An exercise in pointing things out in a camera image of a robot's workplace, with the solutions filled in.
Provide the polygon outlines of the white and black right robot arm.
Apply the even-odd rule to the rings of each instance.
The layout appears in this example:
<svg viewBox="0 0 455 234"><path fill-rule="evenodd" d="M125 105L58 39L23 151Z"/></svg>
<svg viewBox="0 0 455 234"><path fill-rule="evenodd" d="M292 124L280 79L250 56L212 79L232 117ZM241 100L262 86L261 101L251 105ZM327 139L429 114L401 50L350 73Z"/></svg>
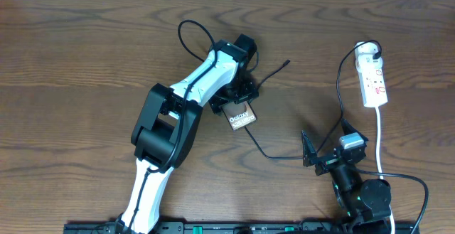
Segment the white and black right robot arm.
<svg viewBox="0 0 455 234"><path fill-rule="evenodd" d="M368 138L345 119L341 120L344 135L330 153L319 156L306 133L301 134L303 165L314 166L316 175L330 174L333 190L345 217L336 228L344 233L390 233L387 223L391 215L391 188L382 179L363 180L355 165L365 157Z"/></svg>

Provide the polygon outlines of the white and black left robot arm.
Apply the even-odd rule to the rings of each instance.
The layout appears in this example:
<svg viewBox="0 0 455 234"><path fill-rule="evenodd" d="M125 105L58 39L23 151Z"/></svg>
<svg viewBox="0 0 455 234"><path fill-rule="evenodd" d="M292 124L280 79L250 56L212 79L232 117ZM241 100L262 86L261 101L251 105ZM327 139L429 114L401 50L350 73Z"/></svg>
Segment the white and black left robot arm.
<svg viewBox="0 0 455 234"><path fill-rule="evenodd" d="M157 224L166 184L193 146L204 105L215 114L233 105L251 113L249 101L259 93L247 66L256 52L255 41L244 34L234 43L220 40L187 78L150 89L131 136L136 179L116 233L149 233Z"/></svg>

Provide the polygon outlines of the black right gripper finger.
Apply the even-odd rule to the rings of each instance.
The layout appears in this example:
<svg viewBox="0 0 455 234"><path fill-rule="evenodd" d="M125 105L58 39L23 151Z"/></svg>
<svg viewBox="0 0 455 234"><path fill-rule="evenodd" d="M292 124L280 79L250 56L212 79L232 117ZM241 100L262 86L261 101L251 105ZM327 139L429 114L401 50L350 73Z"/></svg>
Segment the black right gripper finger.
<svg viewBox="0 0 455 234"><path fill-rule="evenodd" d="M357 133L365 142L368 141L368 138L355 129L345 118L341 120L341 126L345 135Z"/></svg>
<svg viewBox="0 0 455 234"><path fill-rule="evenodd" d="M303 165L305 167L313 166L318 158L317 152L305 132L301 133L301 139L303 143Z"/></svg>

